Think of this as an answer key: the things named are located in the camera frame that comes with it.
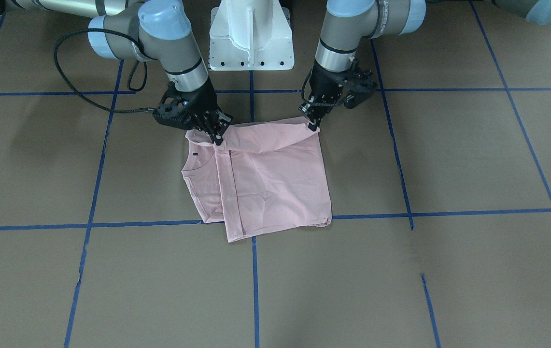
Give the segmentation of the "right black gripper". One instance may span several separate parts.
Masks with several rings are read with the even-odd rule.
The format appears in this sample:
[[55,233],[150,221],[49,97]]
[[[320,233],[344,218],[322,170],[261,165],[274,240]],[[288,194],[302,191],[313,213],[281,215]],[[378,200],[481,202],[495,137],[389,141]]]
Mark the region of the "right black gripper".
[[207,78],[200,88],[192,92],[182,92],[189,101],[185,110],[192,116],[194,129],[200,130],[204,141],[221,145],[223,135],[231,125],[234,117],[223,113],[218,106],[217,94],[211,78]]

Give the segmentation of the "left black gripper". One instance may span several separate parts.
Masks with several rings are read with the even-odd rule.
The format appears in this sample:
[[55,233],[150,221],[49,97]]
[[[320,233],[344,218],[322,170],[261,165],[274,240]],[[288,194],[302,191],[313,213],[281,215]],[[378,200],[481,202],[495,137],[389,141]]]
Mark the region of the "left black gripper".
[[341,72],[332,72],[319,63],[314,63],[309,75],[309,86],[311,88],[308,102],[302,102],[299,111],[309,120],[308,128],[317,131],[326,113],[329,113],[329,106],[315,106],[316,103],[336,104],[340,101],[343,93],[341,82],[350,77],[353,66]]

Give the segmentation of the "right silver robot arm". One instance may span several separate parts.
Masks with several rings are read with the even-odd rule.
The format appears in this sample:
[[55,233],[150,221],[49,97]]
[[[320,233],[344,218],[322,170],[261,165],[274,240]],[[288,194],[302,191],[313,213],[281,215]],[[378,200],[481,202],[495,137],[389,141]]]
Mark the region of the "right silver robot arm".
[[85,33],[97,55],[137,62],[158,61],[169,83],[156,107],[113,109],[112,113],[149,113],[161,125],[202,131],[220,145],[232,117],[218,106],[215,89],[191,22],[180,0],[2,0],[0,9],[39,9],[90,18],[86,29],[60,38],[53,60],[63,81],[84,101],[93,104],[63,72],[57,53],[67,39]]

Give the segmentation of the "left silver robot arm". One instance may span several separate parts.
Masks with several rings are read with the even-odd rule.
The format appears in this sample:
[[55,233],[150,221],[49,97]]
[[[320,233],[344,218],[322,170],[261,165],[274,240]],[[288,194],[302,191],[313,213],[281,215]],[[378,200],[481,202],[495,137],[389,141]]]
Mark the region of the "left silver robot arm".
[[[375,92],[494,92],[497,88],[384,88],[356,56],[362,39],[415,32],[428,3],[480,2],[538,26],[551,25],[551,0],[328,0],[313,67],[299,89],[299,111],[317,131],[324,116],[343,106],[353,109]],[[309,82],[310,94],[306,97]]]

